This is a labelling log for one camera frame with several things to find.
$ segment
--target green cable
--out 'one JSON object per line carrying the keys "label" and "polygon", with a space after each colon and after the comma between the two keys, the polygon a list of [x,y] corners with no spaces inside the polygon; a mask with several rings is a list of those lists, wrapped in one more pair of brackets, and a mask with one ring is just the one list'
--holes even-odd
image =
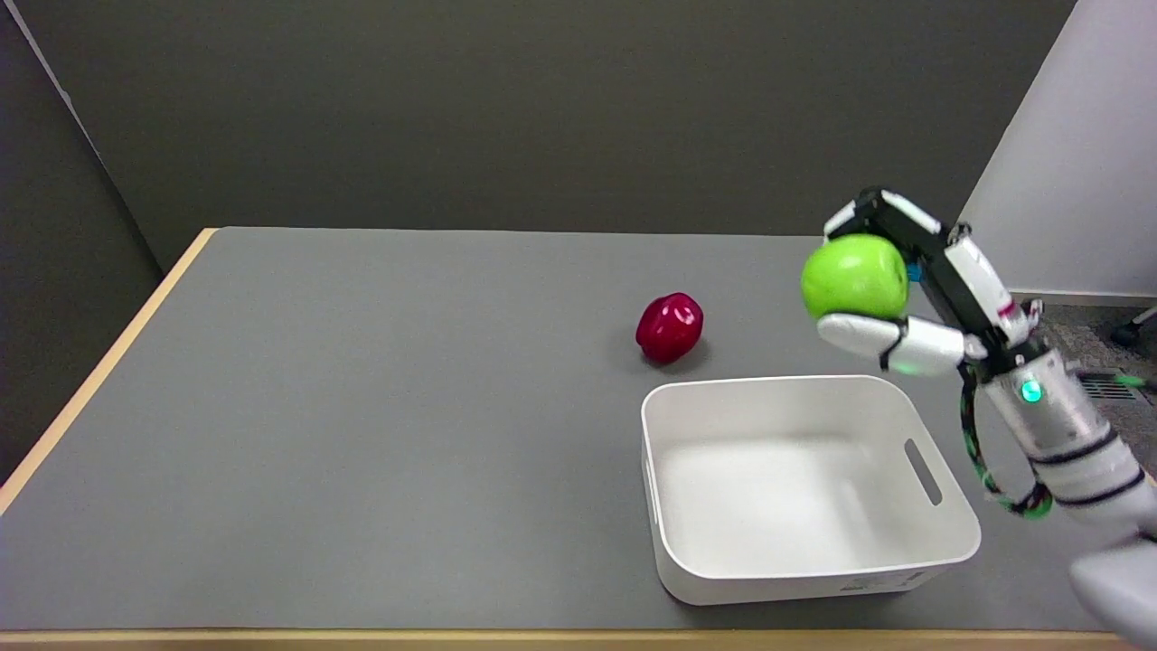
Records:
{"label": "green cable", "polygon": [[1040,483],[1040,478],[1037,476],[1036,469],[1032,472],[1032,490],[1020,500],[1012,500],[1005,495],[996,483],[992,472],[988,471],[985,456],[980,451],[980,438],[977,436],[975,405],[977,380],[972,370],[968,370],[967,379],[960,390],[960,430],[964,434],[964,447],[968,453],[968,459],[972,460],[972,467],[977,472],[977,476],[980,478],[980,483],[983,484],[988,495],[1009,513],[1019,516],[1026,520],[1044,518],[1053,508],[1053,494],[1048,491],[1045,484]]}

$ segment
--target floor vent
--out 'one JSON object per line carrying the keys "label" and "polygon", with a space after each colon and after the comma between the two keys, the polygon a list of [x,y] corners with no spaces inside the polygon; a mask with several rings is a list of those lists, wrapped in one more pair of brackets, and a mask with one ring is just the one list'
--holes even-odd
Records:
{"label": "floor vent", "polygon": [[1097,401],[1142,401],[1145,399],[1141,395],[1141,392],[1134,390],[1133,387],[1126,387],[1125,385],[1118,384],[1111,377],[1120,376],[1122,372],[1120,369],[1083,369],[1083,371],[1089,371],[1097,373],[1098,376],[1081,378],[1081,386],[1084,387],[1085,393],[1089,398]]}

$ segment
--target apple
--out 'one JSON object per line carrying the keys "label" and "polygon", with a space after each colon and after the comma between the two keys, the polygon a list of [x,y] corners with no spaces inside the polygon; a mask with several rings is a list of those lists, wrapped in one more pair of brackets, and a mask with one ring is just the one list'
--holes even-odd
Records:
{"label": "apple", "polygon": [[671,364],[687,355],[702,334],[703,308],[687,294],[676,291],[647,305],[635,328],[635,343],[647,360]]}
{"label": "apple", "polygon": [[811,253],[799,287],[812,318],[835,311],[897,318],[908,302],[908,269],[884,237],[845,235]]}

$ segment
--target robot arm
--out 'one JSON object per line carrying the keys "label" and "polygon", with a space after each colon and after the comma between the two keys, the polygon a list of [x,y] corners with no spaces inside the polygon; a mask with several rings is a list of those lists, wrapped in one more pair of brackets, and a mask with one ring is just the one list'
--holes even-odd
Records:
{"label": "robot arm", "polygon": [[[967,224],[948,229],[889,190],[862,191],[824,225],[825,239],[854,232],[892,242],[944,323],[838,312],[817,321],[820,338],[877,358],[884,371],[957,369],[966,402],[979,387],[1009,424],[1038,479],[1034,493],[1051,493],[1076,520],[1135,526],[1136,539],[1077,558],[1069,575],[1089,612],[1134,644],[1157,649],[1157,489],[1060,353],[1033,333],[1040,301],[1012,299]],[[972,421],[971,409],[961,423]],[[988,481],[986,488],[997,490]]]}
{"label": "robot arm", "polygon": [[[884,371],[918,376],[941,375],[965,363],[995,369],[1018,354],[1031,353],[1017,349],[1029,345],[1040,303],[1026,312],[1012,299],[966,224],[948,229],[900,194],[870,187],[824,225],[827,239],[853,232],[892,242],[920,275],[944,324],[914,316],[889,321],[833,313],[818,323],[825,341],[877,357]],[[997,355],[1001,352],[1008,352],[1008,358]]]}

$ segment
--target gray table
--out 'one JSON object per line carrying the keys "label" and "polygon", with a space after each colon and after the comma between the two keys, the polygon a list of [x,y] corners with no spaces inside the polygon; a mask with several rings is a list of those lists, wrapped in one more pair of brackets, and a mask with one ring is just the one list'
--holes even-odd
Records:
{"label": "gray table", "polygon": [[[980,518],[972,561],[898,595],[693,608],[664,592],[643,397],[878,372],[819,341],[801,305],[817,244],[222,229],[8,487],[0,629],[1096,630],[1066,568],[1126,532],[986,502],[955,378],[890,377]],[[633,331],[672,290],[702,303],[705,341],[659,370]],[[1026,482],[980,410],[996,472]]]}

